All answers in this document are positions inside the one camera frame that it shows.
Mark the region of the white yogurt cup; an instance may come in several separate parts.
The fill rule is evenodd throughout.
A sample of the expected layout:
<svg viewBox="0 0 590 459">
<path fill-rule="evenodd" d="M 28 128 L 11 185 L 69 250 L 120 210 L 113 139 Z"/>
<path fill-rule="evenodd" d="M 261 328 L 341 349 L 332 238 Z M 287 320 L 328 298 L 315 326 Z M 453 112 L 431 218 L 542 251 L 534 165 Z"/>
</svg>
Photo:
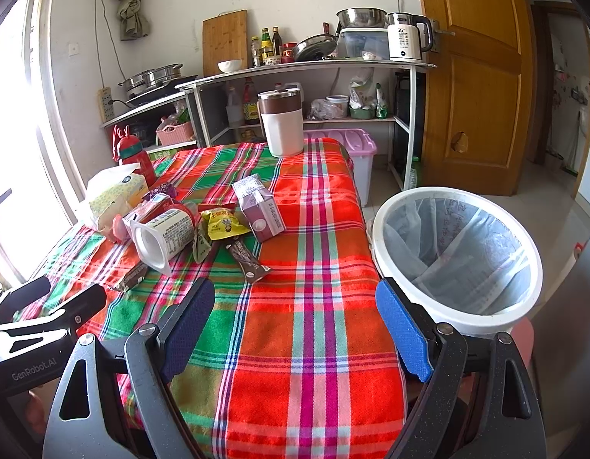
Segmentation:
<svg viewBox="0 0 590 459">
<path fill-rule="evenodd" d="M 147 223 L 134 222 L 131 231 L 142 263 L 171 277 L 171 260 L 192 242 L 194 224 L 187 212 L 172 207 Z"/>
</svg>

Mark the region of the green grey snack wrapper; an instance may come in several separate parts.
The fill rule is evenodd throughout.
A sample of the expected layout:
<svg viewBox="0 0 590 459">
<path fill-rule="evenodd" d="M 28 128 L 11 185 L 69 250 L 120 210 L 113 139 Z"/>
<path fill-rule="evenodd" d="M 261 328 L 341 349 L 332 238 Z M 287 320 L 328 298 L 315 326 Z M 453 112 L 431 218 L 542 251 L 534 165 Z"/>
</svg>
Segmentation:
<svg viewBox="0 0 590 459">
<path fill-rule="evenodd" d="M 199 222 L 196 225 L 191 246 L 194 262 L 197 264 L 203 263 L 213 247 L 213 243 L 208 235 L 207 226 L 204 222 Z"/>
</svg>

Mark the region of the brown chocolate wrapper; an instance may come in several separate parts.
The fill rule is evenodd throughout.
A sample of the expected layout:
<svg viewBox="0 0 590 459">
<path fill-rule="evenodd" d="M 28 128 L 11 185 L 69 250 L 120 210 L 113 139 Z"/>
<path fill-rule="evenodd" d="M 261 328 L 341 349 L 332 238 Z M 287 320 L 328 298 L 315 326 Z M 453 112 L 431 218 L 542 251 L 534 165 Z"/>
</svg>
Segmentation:
<svg viewBox="0 0 590 459">
<path fill-rule="evenodd" d="M 254 257 L 254 254 L 248 250 L 248 247 L 243 244 L 241 239 L 236 238 L 227 243 L 225 247 L 238 263 L 244 279 L 248 284 L 254 284 L 261 281 L 261 279 L 264 279 L 269 272 L 271 272 L 271 268 L 261 264 L 259 260 Z"/>
</svg>

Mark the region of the yellow snack wrapper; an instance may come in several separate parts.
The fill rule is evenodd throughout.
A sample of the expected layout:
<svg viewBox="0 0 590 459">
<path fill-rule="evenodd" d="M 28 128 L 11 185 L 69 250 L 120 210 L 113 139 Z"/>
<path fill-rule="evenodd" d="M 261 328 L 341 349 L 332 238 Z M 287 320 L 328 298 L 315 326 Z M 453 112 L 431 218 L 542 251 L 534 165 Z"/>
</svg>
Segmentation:
<svg viewBox="0 0 590 459">
<path fill-rule="evenodd" d="M 250 229 L 242 224 L 231 209 L 215 207 L 202 212 L 211 241 L 223 241 L 247 234 Z"/>
</svg>

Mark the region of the pink strawberry milk carton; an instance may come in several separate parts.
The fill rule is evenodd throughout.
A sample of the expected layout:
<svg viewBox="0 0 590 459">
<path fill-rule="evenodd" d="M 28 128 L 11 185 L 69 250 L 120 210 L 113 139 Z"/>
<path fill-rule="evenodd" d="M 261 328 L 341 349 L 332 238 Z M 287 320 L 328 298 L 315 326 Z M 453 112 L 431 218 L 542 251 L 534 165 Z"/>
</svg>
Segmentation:
<svg viewBox="0 0 590 459">
<path fill-rule="evenodd" d="M 125 227 L 127 235 L 133 236 L 133 224 L 134 223 L 147 223 L 157 216 L 165 212 L 172 204 L 174 200 L 171 196 L 164 193 L 157 193 L 143 199 L 139 205 L 131 209 L 126 216 L 123 216 L 122 223 Z"/>
</svg>

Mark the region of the purple plum snack bag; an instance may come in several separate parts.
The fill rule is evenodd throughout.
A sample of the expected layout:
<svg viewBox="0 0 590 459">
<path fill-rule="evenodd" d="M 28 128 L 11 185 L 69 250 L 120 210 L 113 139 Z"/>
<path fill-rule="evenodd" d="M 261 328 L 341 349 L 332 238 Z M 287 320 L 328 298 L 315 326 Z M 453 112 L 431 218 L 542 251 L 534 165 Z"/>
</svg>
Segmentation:
<svg viewBox="0 0 590 459">
<path fill-rule="evenodd" d="M 178 196 L 178 192 L 173 184 L 165 182 L 164 184 L 159 184 L 158 187 L 154 187 L 147 194 L 145 194 L 145 200 L 148 200 L 154 197 L 155 195 L 167 195 L 171 199 L 176 199 Z"/>
</svg>

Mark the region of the purple milk carton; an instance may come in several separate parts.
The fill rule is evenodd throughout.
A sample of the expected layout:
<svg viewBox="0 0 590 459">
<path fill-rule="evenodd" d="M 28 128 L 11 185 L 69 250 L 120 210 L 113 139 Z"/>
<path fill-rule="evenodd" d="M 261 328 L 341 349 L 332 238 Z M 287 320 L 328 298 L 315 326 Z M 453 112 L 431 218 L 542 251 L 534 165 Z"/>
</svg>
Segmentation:
<svg viewBox="0 0 590 459">
<path fill-rule="evenodd" d="M 269 241 L 286 230 L 273 194 L 266 189 L 257 174 L 235 181 L 232 189 L 240 210 L 260 243 Z"/>
</svg>

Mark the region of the plaid tablecloth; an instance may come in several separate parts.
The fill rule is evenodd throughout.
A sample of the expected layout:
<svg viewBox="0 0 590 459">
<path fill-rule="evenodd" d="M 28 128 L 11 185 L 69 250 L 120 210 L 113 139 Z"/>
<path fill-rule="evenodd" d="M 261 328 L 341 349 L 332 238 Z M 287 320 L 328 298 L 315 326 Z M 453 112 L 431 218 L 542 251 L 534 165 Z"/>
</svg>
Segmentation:
<svg viewBox="0 0 590 459">
<path fill-rule="evenodd" d="M 105 308 L 84 330 L 124 337 L 156 321 L 192 283 L 211 280 L 215 304 L 171 393 L 194 439 L 210 458 L 381 458 L 406 417 L 404 376 L 377 311 L 379 281 L 351 164 L 336 141 L 305 145 L 276 159 L 263 144 L 183 150 L 155 165 L 178 199 L 233 206 L 235 182 L 257 175 L 286 229 L 244 244 L 269 269 L 250 284 L 231 254 L 203 263 L 190 251 L 171 276 L 148 272 L 129 291 L 117 283 L 134 266 L 135 248 L 78 227 L 52 250 L 41 273 L 48 295 L 22 312 L 45 315 L 91 284 Z"/>
</svg>

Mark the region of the tissue pack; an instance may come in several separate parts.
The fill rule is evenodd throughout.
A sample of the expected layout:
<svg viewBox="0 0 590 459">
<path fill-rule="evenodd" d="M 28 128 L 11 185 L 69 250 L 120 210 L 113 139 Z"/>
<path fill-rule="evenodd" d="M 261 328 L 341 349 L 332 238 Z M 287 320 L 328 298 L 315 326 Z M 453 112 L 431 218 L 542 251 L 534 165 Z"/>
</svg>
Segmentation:
<svg viewBox="0 0 590 459">
<path fill-rule="evenodd" d="M 114 166 L 90 179 L 78 212 L 85 226 L 117 241 L 112 231 L 114 218 L 126 216 L 149 190 L 145 177 L 137 173 L 139 168 L 139 163 Z"/>
</svg>

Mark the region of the pink basket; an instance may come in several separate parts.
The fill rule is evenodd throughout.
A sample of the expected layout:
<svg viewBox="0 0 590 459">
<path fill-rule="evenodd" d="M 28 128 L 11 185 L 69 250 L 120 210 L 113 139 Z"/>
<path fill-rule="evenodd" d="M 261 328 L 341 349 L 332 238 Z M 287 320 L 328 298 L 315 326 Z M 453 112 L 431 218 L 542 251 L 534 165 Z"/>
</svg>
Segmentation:
<svg viewBox="0 0 590 459">
<path fill-rule="evenodd" d="M 171 146 L 194 140 L 194 133 L 190 121 L 176 123 L 165 120 L 156 130 L 156 138 L 162 146 Z"/>
</svg>

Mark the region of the power strip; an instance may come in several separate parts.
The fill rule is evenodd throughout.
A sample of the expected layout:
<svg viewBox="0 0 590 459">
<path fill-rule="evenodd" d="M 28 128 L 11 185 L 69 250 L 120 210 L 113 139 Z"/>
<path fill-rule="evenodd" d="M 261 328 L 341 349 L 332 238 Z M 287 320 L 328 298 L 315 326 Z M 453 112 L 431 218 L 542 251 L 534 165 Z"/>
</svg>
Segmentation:
<svg viewBox="0 0 590 459">
<path fill-rule="evenodd" d="M 114 118 L 113 99 L 110 87 L 100 88 L 97 92 L 98 108 L 102 122 L 107 122 Z"/>
</svg>

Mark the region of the white bowl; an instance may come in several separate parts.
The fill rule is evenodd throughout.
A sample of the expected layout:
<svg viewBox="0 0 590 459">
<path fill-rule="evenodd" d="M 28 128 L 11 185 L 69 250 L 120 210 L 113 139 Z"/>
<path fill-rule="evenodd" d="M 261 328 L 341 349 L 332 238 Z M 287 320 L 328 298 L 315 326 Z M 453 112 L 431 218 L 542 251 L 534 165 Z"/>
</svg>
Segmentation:
<svg viewBox="0 0 590 459">
<path fill-rule="evenodd" d="M 217 63 L 221 73 L 235 73 L 241 70 L 243 61 L 241 59 L 225 60 Z"/>
</svg>

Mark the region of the green label sauce bottle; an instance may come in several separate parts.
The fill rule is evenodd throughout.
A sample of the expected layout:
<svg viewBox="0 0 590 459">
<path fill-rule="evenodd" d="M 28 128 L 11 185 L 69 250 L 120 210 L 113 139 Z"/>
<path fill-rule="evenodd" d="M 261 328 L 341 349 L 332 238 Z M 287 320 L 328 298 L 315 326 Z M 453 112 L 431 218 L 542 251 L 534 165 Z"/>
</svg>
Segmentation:
<svg viewBox="0 0 590 459">
<path fill-rule="evenodd" d="M 272 57 L 274 55 L 273 42 L 269 34 L 269 29 L 267 27 L 262 29 L 261 53 L 263 62 L 266 62 L 266 60 L 269 57 Z"/>
</svg>

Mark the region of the white electric kettle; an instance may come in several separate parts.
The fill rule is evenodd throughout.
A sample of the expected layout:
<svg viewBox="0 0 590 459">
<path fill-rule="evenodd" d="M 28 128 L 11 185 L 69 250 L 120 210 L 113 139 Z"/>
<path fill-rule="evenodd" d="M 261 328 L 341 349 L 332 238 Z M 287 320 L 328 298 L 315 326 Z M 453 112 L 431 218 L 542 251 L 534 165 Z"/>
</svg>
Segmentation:
<svg viewBox="0 0 590 459">
<path fill-rule="evenodd" d="M 389 13 L 386 16 L 390 60 L 422 61 L 432 50 L 434 36 L 431 21 L 411 13 Z"/>
</svg>

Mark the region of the frying pan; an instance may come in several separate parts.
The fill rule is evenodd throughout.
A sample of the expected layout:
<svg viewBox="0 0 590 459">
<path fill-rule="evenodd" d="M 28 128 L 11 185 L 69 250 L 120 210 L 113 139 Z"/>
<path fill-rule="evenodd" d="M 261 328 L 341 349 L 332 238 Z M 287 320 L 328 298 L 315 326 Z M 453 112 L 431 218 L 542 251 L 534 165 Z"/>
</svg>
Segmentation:
<svg viewBox="0 0 590 459">
<path fill-rule="evenodd" d="M 293 56 L 297 62 L 325 60 L 335 49 L 336 36 L 330 32 L 330 24 L 324 22 L 323 32 L 298 42 Z"/>
</svg>

